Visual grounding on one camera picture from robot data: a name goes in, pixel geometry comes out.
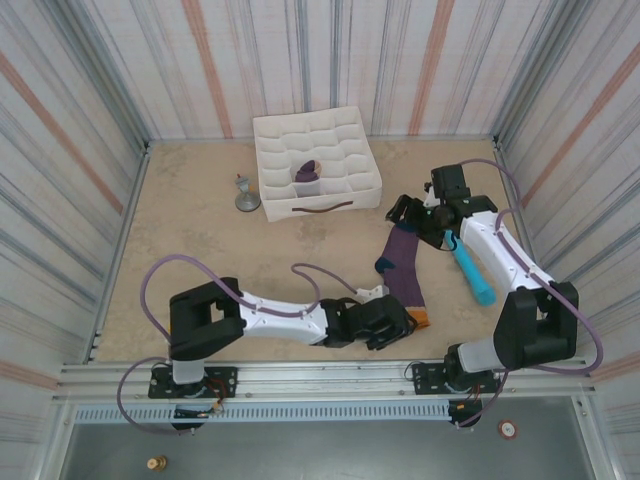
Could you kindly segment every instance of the beige tabletop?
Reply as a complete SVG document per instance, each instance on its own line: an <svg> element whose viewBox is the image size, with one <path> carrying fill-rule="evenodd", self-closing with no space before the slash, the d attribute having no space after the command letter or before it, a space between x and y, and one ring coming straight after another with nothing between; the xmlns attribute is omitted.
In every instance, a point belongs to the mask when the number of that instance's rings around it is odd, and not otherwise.
<svg viewBox="0 0 640 480"><path fill-rule="evenodd" d="M406 193L422 198L423 184L434 167L472 157L493 159L489 141L372 141L371 149L382 175L380 207L269 223L262 208L242 213L234 206L236 174L247 175L257 182L253 143L155 147L97 360L135 360L166 354L163 337L147 321L138 302L142 278L161 257L171 253L192 255L219 276L237 277L244 291L288 302L313 299L309 284L289 271L295 262L325 267L356 288L373 288L381 283L373 266L392 227L384 216L398 196ZM468 165L465 175L473 194L488 195L498 208L507 206L496 169ZM507 225L514 232L510 219ZM416 270L431 326L382 351L370 352L362 344L329 349L280 339L241 338L212 358L233 361L428 359L442 357L451 344L492 334L500 306L481 307L476 303L452 254L421 243ZM318 272L312 275L324 298L348 294L331 278ZM149 284L147 298L151 311L167 326L169 298L207 281L207 277L191 265L182 262L164 265Z"/></svg>

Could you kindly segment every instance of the white organizer box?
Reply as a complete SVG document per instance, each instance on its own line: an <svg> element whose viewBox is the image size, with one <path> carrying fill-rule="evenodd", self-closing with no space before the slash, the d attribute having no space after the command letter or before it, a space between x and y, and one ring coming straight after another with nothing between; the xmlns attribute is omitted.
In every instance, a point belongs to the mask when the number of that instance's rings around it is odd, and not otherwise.
<svg viewBox="0 0 640 480"><path fill-rule="evenodd" d="M382 179L358 107L253 119L260 198L270 222L332 210L375 208ZM309 160L319 180L295 182Z"/></svg>

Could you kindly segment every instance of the metal bracket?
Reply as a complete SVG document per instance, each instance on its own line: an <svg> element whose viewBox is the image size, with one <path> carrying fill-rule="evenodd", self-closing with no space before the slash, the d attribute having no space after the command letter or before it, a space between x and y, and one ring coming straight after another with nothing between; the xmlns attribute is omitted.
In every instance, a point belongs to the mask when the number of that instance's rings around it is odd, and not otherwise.
<svg viewBox="0 0 640 480"><path fill-rule="evenodd" d="M159 365L151 369L149 398L233 398L236 396L238 369L236 367L205 367L202 382L195 386L176 385L171 367Z"/></svg>
<svg viewBox="0 0 640 480"><path fill-rule="evenodd" d="M469 388L465 391L454 389L447 381L447 372L444 364L441 362L433 363L415 363L411 365L413 374L413 389L416 395L446 395L452 393L473 393L473 389ZM478 372L477 385L479 387L478 395L486 393L495 393L498 390L498 380L493 378L491 372Z"/></svg>

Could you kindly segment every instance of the gray floor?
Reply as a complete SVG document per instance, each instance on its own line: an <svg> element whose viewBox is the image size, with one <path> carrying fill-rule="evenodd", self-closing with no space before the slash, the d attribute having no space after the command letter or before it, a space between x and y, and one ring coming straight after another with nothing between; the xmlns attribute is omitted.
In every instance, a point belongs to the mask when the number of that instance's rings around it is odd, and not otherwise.
<svg viewBox="0 0 640 480"><path fill-rule="evenodd" d="M515 440L497 425L510 419ZM205 425L194 437L124 425L76 427L64 479L593 478L569 399L503 399L474 432L445 422ZM162 473L146 462L165 455Z"/></svg>

